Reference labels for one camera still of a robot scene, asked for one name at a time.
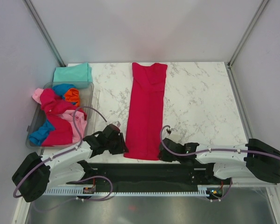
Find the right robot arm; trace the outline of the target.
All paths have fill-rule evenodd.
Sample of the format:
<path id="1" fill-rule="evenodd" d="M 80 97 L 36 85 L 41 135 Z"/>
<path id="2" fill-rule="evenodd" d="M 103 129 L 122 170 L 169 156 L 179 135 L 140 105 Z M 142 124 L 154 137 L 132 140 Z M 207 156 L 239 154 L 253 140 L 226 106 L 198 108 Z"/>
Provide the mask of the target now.
<path id="1" fill-rule="evenodd" d="M 280 151 L 258 139 L 235 146 L 208 146 L 194 142 L 182 145 L 164 138 L 159 150 L 161 161 L 204 168 L 204 178 L 211 184 L 234 177 L 280 183 Z"/>

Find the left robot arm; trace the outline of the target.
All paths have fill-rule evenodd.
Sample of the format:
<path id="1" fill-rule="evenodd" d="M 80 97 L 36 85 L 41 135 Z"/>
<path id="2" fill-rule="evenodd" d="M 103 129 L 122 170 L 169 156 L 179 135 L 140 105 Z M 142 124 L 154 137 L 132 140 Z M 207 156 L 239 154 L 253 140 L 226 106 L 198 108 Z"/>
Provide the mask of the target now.
<path id="1" fill-rule="evenodd" d="M 128 151 L 123 133 L 114 124 L 107 125 L 103 131 L 81 138 L 78 143 L 57 153 L 30 153 L 12 176 L 15 192 L 19 192 L 18 195 L 14 194 L 14 197 L 23 197 L 29 203 L 53 187 L 67 183 L 91 182 L 95 171 L 87 159 L 105 151 L 111 155 Z"/>

